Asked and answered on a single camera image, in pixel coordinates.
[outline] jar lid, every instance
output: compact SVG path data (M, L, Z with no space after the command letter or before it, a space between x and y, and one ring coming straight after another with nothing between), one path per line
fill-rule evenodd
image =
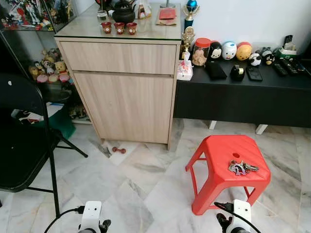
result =
M195 45L197 47L201 47L201 48L207 48L210 46L210 39L204 38L204 37L200 37L197 38L195 41Z

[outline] remote control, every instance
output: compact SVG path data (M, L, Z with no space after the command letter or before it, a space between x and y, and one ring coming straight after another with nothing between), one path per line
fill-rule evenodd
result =
M290 43L293 40L293 35L287 35L284 39L284 46L286 43Z
M301 63L299 61L292 60L291 64L298 71L298 73L304 73L305 72L305 68L303 67L303 65L301 65Z
M298 74L298 71L292 66L289 60L280 59L280 63L286 68L290 74L295 75Z
M246 72L248 74L248 77L252 81L262 81L262 77L259 73L259 69L256 67L247 67Z
M280 76L288 75L287 71L281 66L279 62L277 61L273 62L273 67Z

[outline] red teacup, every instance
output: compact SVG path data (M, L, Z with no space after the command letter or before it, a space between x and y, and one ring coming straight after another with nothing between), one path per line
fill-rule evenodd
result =
M126 26L127 26L128 33L131 35L135 35L137 24L136 23L128 23L128 24L126 24Z
M104 22L102 23L103 31L105 33L111 33L111 23L110 22Z
M116 31L118 34L123 34L124 32L124 23L115 23Z

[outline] black folding chair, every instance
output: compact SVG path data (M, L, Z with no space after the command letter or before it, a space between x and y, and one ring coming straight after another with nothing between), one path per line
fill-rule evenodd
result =
M56 217L60 215L53 150L73 149L88 157L60 131L49 127L47 107L37 86L22 76L0 74L0 108L22 109L43 116L44 128L0 122L0 190L23 189L54 194ZM57 146L62 140L70 147ZM47 159L50 159L53 190L29 187Z

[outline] table leg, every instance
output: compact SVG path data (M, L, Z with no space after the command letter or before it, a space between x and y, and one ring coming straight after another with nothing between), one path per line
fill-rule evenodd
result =
M215 126L216 126L216 123L217 123L216 120L211 120L211 121L209 122L208 129L209 129L209 130L213 130L213 129L215 128Z
M267 127L268 125L258 125L256 128L256 134L261 135Z

